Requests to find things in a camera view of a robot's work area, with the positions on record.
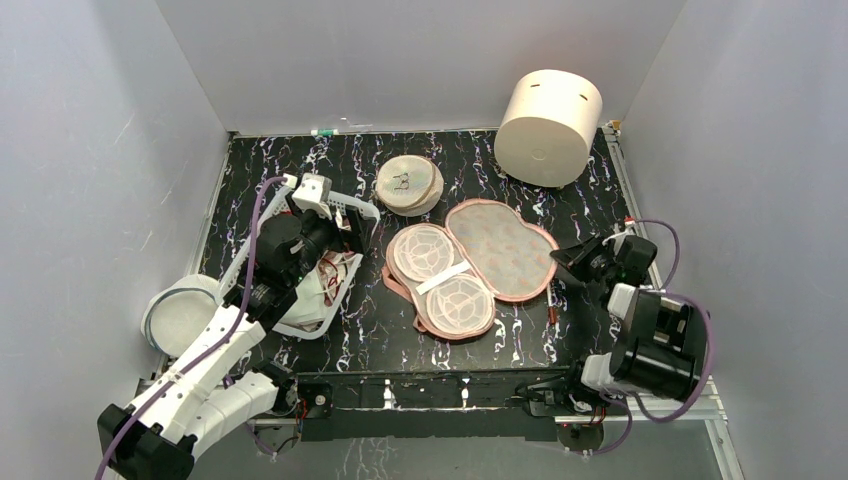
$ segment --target white strap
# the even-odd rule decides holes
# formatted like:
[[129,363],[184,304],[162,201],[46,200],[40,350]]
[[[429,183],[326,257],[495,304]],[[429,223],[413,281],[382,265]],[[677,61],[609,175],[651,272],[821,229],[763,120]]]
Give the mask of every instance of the white strap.
[[446,268],[445,270],[442,270],[440,273],[437,273],[434,277],[425,281],[421,285],[418,285],[417,287],[415,287],[415,291],[418,292],[418,295],[424,295],[425,293],[429,292],[430,290],[432,290],[432,289],[438,287],[439,285],[441,285],[442,283],[448,281],[448,279],[450,279],[450,278],[452,278],[456,275],[459,275],[460,273],[468,270],[469,268],[471,268],[471,264],[468,263],[468,260],[463,260],[463,261],[457,263],[456,265],[454,265],[452,267],[449,267],[449,268]]

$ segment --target white cylinder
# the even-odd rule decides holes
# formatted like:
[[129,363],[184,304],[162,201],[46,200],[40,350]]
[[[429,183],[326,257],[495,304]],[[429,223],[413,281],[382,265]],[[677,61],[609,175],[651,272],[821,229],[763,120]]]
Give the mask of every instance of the white cylinder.
[[529,73],[512,92],[495,137],[495,159],[522,182],[567,185],[588,164],[602,108],[601,92],[579,75]]

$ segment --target gray floor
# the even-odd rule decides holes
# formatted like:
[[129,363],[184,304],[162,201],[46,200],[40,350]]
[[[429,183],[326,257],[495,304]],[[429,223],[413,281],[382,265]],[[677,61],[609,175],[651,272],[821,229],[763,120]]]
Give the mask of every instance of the gray floor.
[[[608,422],[607,438],[623,423]],[[191,480],[719,479],[703,422],[638,422],[616,451],[584,461],[518,438],[366,438],[303,443],[271,463],[239,428],[207,451]]]

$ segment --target round mesh pouch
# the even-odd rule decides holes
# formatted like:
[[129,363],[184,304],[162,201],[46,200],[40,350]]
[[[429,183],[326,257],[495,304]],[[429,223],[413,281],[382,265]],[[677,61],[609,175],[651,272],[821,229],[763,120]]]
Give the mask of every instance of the round mesh pouch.
[[441,230],[420,225],[397,237],[394,260],[401,273],[424,282],[453,265],[453,246]]
[[392,212],[415,217],[429,212],[445,188],[436,165],[418,155],[401,155],[377,172],[377,198]]
[[475,332],[494,314],[492,293],[477,277],[459,274],[427,293],[427,313],[433,326],[443,332]]

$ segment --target black marble table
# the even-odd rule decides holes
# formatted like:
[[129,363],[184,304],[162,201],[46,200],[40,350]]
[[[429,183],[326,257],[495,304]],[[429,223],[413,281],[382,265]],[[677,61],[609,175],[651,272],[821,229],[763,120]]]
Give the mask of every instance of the black marble table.
[[[556,325],[548,325],[542,294],[522,304],[498,304],[495,325],[482,337],[447,342],[415,330],[412,305],[382,284],[380,269],[392,236],[413,223],[444,225],[447,212],[466,199],[505,202],[561,246],[608,234],[623,223],[627,206],[600,130],[588,168],[562,189],[534,187],[505,175],[495,162],[494,140],[495,131],[234,139],[201,273],[220,278],[226,270],[247,236],[258,186],[270,176],[319,173],[332,179],[334,191],[372,200],[382,215],[373,254],[363,260],[327,334],[306,341],[271,332],[238,369],[269,357],[295,372],[508,369],[563,366],[583,354],[608,351],[620,325],[586,290],[554,282]],[[399,217],[373,198],[377,170],[401,154],[432,159],[445,178],[441,201],[423,217]]]

